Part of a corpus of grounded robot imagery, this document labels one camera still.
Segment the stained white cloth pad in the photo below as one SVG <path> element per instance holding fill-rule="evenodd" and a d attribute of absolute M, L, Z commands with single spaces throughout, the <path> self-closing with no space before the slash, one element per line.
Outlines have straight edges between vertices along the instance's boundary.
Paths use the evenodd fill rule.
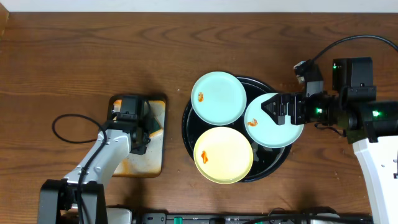
<path fill-rule="evenodd" d="M 129 154 L 117 166 L 114 177 L 157 177 L 162 170 L 163 148 L 164 148 L 164 129 L 165 129 L 165 100 L 149 100 L 150 109 L 147 105 L 144 112 L 147 115 L 146 126 L 151 117 L 156 117 L 162 129 L 150 133 L 150 143 L 144 155 Z"/>

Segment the small rectangular black tray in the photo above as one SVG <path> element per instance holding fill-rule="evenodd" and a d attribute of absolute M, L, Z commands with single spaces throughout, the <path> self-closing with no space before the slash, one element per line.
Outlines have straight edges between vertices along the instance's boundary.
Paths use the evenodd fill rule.
<path fill-rule="evenodd" d="M 149 100 L 165 100 L 165 98 L 164 98 L 163 96 L 160 96 L 160 95 L 158 95 L 158 96 L 144 96 L 144 95 L 140 95 L 140 96 L 143 96 L 143 97 L 146 98 L 148 101 L 149 101 Z M 108 128 L 107 128 L 107 119 L 106 119 L 106 122 L 105 122 L 105 124 L 104 124 L 104 129 L 108 129 Z M 130 154 L 131 139 L 130 139 L 129 135 L 127 135 L 126 133 L 122 132 L 121 130 L 117 130 L 117 131 L 120 131 L 122 134 L 126 135 L 126 137 L 128 138 L 127 150 L 129 151 L 129 154 Z"/>

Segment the round black tray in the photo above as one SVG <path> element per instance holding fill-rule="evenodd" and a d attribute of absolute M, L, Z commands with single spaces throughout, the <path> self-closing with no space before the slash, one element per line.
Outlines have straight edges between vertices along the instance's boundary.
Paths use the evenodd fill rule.
<path fill-rule="evenodd" d="M 246 91 L 247 102 L 250 103 L 256 97 L 265 93 L 274 93 L 275 89 L 270 85 L 250 77 L 238 77 Z M 194 157 L 193 151 L 198 138 L 207 130 L 213 128 L 212 124 L 208 124 L 194 112 L 192 103 L 188 102 L 182 117 L 182 138 L 190 157 Z M 235 122 L 227 125 L 227 127 L 235 129 L 242 133 L 251 143 L 254 155 L 251 170 L 241 179 L 241 182 L 254 182 L 271 175 L 277 170 L 288 157 L 292 145 L 281 148 L 267 148 L 258 145 L 247 133 L 244 127 L 244 117 L 241 116 Z"/>

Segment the yellow plate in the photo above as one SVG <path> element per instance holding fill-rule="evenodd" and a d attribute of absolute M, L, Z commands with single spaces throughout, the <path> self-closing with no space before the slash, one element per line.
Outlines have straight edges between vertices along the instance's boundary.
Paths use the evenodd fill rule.
<path fill-rule="evenodd" d="M 247 138 L 233 128 L 205 131 L 195 143 L 193 160 L 199 172 L 217 184 L 233 184 L 251 170 L 254 153 Z"/>

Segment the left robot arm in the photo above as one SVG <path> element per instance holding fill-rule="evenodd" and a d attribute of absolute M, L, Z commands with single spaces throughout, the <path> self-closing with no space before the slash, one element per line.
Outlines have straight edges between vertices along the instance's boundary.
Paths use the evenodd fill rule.
<path fill-rule="evenodd" d="M 109 111 L 99 124 L 98 137 L 84 159 L 63 179 L 48 179 L 39 196 L 38 223 L 59 223 L 60 212 L 76 205 L 79 223 L 132 223 L 132 211 L 108 208 L 104 189 L 119 163 L 130 154 L 143 155 L 150 143 L 145 118 L 149 100 L 138 95 L 113 96 L 121 100 L 119 111 Z"/>

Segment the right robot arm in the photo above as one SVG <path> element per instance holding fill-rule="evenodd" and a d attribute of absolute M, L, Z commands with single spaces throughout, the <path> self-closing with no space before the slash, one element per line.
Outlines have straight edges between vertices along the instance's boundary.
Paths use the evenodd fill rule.
<path fill-rule="evenodd" d="M 304 91 L 277 94 L 262 102 L 261 109 L 277 125 L 290 116 L 293 125 L 343 129 L 364 175 L 374 223 L 397 223 L 397 102 L 377 101 L 372 59 L 333 60 L 337 95 L 323 89 L 315 63 L 302 62 L 294 70 Z"/>

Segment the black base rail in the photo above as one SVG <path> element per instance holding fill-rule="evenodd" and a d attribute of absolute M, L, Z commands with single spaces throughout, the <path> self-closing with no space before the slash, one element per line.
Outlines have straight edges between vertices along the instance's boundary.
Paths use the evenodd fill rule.
<path fill-rule="evenodd" d="M 280 223 L 373 223 L 372 217 L 341 217 L 333 213 L 268 214 L 268 215 L 187 215 L 145 213 L 132 219 L 132 224 L 280 224 Z"/>

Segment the light blue plate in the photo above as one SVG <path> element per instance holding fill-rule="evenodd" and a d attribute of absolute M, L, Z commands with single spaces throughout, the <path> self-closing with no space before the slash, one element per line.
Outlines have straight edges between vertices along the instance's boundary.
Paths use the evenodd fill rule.
<path fill-rule="evenodd" d="M 246 109 L 244 125 L 249 136 L 259 145 L 269 148 L 280 148 L 295 142 L 301 135 L 304 125 L 293 125 L 290 116 L 285 116 L 285 124 L 276 124 L 261 109 L 261 103 L 269 100 L 277 93 L 266 93 L 258 96 Z"/>
<path fill-rule="evenodd" d="M 243 84 L 234 75 L 210 72 L 195 82 L 190 101 L 193 110 L 204 122 L 224 126 L 242 116 L 247 95 Z"/>

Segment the green yellow sponge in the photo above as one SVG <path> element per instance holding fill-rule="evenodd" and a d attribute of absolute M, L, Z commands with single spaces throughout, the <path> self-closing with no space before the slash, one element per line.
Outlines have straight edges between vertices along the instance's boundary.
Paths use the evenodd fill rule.
<path fill-rule="evenodd" d="M 149 130 L 149 132 L 150 132 L 151 134 L 152 134 L 152 133 L 155 133 L 155 132 L 157 132 L 157 131 L 159 131 L 159 130 L 162 129 L 162 127 L 161 127 L 161 125 L 159 124 L 159 122 L 158 122 L 158 120 L 156 119 L 156 117 L 151 117 L 151 118 L 149 119 L 147 127 L 148 127 L 148 130 Z"/>

